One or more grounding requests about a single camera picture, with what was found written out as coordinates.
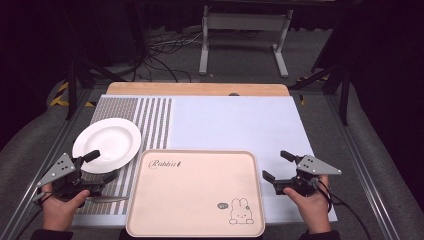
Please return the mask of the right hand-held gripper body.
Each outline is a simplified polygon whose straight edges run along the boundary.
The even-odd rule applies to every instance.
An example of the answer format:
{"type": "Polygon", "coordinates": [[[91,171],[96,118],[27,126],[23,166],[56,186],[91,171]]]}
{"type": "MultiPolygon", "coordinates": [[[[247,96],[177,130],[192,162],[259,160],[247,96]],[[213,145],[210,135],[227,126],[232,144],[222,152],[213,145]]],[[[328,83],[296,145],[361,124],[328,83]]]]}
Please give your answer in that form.
{"type": "Polygon", "coordinates": [[[276,180],[273,184],[277,195],[284,195],[285,188],[291,188],[306,197],[318,190],[320,175],[340,175],[342,171],[324,161],[311,156],[296,156],[296,175],[288,180],[276,180]]]}

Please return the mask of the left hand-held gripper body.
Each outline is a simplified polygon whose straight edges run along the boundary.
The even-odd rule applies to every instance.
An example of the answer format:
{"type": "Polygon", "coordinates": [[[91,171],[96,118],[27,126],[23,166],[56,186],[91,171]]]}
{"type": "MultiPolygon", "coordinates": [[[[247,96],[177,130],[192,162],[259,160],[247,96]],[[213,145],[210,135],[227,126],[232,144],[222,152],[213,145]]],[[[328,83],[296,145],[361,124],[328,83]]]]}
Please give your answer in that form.
{"type": "Polygon", "coordinates": [[[61,200],[71,200],[82,190],[89,190],[89,197],[102,195],[104,184],[96,181],[86,181],[82,178],[82,166],[86,163],[83,156],[71,158],[64,153],[37,182],[36,187],[53,185],[53,194],[61,200]]]}

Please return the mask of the person's right hand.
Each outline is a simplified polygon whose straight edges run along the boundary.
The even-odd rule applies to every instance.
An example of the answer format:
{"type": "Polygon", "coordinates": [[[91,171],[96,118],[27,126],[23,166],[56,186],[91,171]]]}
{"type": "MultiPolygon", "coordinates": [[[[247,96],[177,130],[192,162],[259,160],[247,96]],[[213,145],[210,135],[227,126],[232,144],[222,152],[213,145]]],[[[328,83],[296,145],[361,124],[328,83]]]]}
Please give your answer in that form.
{"type": "Polygon", "coordinates": [[[319,177],[319,188],[323,191],[317,191],[311,196],[303,197],[291,188],[285,188],[283,192],[297,205],[299,213],[308,227],[309,234],[327,233],[332,230],[328,217],[328,201],[326,199],[328,190],[328,176],[319,177]]]}

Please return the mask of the person's left hand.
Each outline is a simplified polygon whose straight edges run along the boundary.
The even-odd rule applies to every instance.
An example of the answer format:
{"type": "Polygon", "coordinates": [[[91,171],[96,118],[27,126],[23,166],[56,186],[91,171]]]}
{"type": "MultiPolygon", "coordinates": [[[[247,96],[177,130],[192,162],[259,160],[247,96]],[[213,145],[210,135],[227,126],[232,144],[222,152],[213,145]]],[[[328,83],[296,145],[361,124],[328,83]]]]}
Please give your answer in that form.
{"type": "Polygon", "coordinates": [[[68,201],[57,199],[53,194],[51,184],[44,185],[42,191],[43,229],[51,231],[68,231],[71,229],[76,210],[90,194],[89,190],[82,190],[68,201]]]}

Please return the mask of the silver metal cutlery piece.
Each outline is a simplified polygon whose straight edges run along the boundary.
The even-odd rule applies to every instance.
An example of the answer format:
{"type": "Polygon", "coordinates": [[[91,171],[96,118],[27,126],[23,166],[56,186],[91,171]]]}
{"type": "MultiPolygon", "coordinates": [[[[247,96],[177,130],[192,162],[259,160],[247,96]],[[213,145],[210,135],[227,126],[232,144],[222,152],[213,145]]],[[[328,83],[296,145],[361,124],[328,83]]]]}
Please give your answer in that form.
{"type": "Polygon", "coordinates": [[[112,203],[128,200],[128,197],[125,196],[97,196],[97,197],[88,197],[86,200],[93,203],[112,203]]]}

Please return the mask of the white round plate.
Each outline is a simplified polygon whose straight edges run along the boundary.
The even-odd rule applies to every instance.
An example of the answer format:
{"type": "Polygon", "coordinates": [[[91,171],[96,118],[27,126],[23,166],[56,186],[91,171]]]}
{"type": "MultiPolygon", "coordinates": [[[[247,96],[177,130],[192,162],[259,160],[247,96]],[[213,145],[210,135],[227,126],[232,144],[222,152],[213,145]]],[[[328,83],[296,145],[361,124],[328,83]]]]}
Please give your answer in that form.
{"type": "Polygon", "coordinates": [[[73,144],[72,156],[84,156],[98,150],[100,156],[84,163],[82,170],[103,174],[129,163],[140,146],[141,133],[133,122],[122,118],[108,118],[91,124],[79,134],[73,144]]]}

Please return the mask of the white mat with striped section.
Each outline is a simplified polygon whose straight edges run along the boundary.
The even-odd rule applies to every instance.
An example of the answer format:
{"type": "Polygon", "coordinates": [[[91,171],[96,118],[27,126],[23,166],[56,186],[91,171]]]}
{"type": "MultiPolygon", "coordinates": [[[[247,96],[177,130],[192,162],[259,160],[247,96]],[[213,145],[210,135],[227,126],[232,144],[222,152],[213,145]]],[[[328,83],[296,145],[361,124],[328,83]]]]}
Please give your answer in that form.
{"type": "Polygon", "coordinates": [[[149,149],[245,150],[260,171],[290,178],[294,164],[282,150],[312,151],[292,97],[104,95],[91,124],[108,118],[133,122],[141,133],[135,157],[121,167],[106,193],[129,196],[141,153],[149,149]]]}

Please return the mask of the black tripod stand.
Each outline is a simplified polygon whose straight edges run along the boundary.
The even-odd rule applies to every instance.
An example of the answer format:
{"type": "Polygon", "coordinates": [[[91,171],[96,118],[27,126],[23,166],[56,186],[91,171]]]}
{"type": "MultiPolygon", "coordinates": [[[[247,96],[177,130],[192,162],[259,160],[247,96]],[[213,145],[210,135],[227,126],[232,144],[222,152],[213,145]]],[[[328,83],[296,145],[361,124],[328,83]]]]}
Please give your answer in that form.
{"type": "Polygon", "coordinates": [[[316,68],[321,68],[321,71],[309,77],[301,77],[294,85],[288,87],[289,90],[300,90],[324,77],[327,78],[326,83],[322,86],[322,92],[325,95],[333,95],[338,87],[341,87],[339,116],[346,126],[348,125],[347,104],[350,87],[350,73],[347,61],[350,26],[349,15],[345,13],[337,21],[311,69],[311,71],[314,71],[316,68]]]}
{"type": "Polygon", "coordinates": [[[69,46],[67,47],[70,55],[68,65],[69,109],[67,120],[70,120],[78,109],[77,81],[80,81],[83,89],[92,89],[94,87],[95,81],[90,73],[91,69],[96,70],[99,74],[111,79],[113,82],[124,82],[124,79],[121,77],[89,60],[77,31],[73,26],[70,14],[66,9],[66,5],[73,5],[77,1],[58,0],[64,11],[64,32],[67,34],[66,39],[69,41],[69,46]]]}

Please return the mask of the pink tray with rabbit print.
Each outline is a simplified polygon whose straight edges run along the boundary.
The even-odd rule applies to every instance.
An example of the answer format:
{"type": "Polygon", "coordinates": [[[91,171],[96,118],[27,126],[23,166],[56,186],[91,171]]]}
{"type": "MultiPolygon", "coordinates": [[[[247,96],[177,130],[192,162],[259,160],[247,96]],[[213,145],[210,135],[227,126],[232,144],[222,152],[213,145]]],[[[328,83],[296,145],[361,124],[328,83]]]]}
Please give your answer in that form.
{"type": "Polygon", "coordinates": [[[255,157],[246,151],[148,150],[130,198],[132,237],[262,235],[255,157]]]}

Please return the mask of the white metal stand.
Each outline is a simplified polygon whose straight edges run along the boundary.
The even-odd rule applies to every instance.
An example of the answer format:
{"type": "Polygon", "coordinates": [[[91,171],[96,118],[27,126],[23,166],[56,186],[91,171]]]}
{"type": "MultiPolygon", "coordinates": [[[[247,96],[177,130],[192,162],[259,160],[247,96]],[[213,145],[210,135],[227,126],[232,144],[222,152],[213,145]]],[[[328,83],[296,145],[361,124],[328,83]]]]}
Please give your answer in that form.
{"type": "Polygon", "coordinates": [[[203,8],[202,17],[202,49],[199,62],[199,74],[205,76],[208,69],[209,31],[210,30],[251,30],[279,32],[279,40],[272,45],[274,58],[282,78],[289,76],[283,58],[283,45],[293,17],[293,10],[283,15],[212,13],[209,7],[203,8]]]}

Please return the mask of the aluminium frame rail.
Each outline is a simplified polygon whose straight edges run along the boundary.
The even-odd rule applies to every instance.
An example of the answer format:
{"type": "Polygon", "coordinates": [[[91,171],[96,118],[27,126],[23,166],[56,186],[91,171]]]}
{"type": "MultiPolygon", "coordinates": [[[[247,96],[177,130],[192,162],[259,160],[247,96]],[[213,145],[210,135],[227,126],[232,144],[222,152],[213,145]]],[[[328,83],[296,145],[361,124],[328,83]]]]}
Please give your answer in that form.
{"type": "Polygon", "coordinates": [[[391,217],[389,216],[389,213],[387,212],[386,206],[382,201],[381,195],[372,179],[372,176],[365,165],[350,129],[348,126],[343,124],[341,117],[339,116],[337,101],[332,96],[326,96],[325,100],[333,118],[335,119],[339,131],[343,135],[344,142],[349,149],[356,175],[364,189],[366,198],[372,208],[385,240],[400,240],[399,234],[391,217]]]}
{"type": "Polygon", "coordinates": [[[0,151],[0,240],[29,240],[32,230],[41,225],[37,218],[29,229],[22,229],[38,210],[32,203],[34,183],[59,155],[72,151],[76,137],[91,121],[92,104],[104,92],[81,91],[72,116],[66,106],[48,105],[0,151]]]}

